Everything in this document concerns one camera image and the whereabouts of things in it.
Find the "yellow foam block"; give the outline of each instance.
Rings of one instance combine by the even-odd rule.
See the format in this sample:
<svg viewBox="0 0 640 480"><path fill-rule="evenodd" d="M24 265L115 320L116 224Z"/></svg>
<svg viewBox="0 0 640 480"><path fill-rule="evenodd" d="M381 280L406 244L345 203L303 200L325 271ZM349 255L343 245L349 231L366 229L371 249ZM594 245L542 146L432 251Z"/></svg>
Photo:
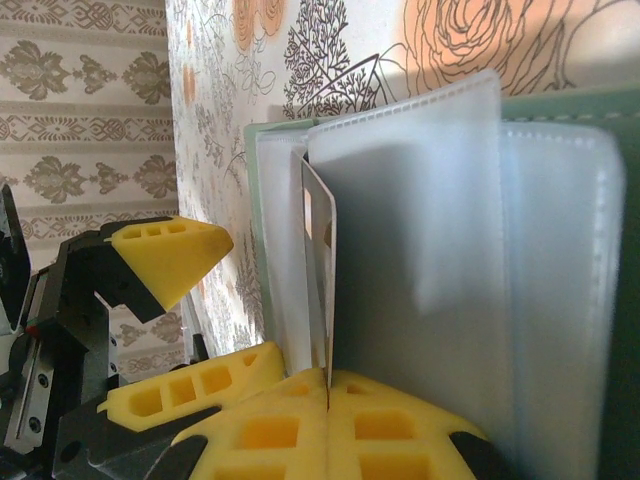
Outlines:
<svg viewBox="0 0 640 480"><path fill-rule="evenodd" d="M331 480L475 479L449 439L460 431L485 438L466 420L342 371L334 372L330 404Z"/></svg>
<svg viewBox="0 0 640 480"><path fill-rule="evenodd" d="M98 412L141 432L212 406L224 411L278 383L284 372L280 350L267 342L111 390Z"/></svg>
<svg viewBox="0 0 640 480"><path fill-rule="evenodd" d="M165 310L173 308L233 248L224 228L182 217L128 225L110 241Z"/></svg>
<svg viewBox="0 0 640 480"><path fill-rule="evenodd" d="M208 443L190 480L326 479L327 391L309 369L181 432Z"/></svg>

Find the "floral wallpaper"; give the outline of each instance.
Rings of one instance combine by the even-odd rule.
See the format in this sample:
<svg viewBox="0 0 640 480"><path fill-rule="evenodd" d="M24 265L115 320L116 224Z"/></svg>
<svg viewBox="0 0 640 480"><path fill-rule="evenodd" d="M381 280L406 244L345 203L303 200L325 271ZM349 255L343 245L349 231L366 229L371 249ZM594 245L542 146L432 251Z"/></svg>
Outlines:
<svg viewBox="0 0 640 480"><path fill-rule="evenodd" d="M0 0L0 180L34 269L85 230L177 213L163 0ZM131 379L184 361L179 309L111 327Z"/></svg>
<svg viewBox="0 0 640 480"><path fill-rule="evenodd" d="M358 112L486 68L504 95L637 80L639 21L637 0L168 0L180 211L236 245L192 293L210 349L264 337L245 125Z"/></svg>

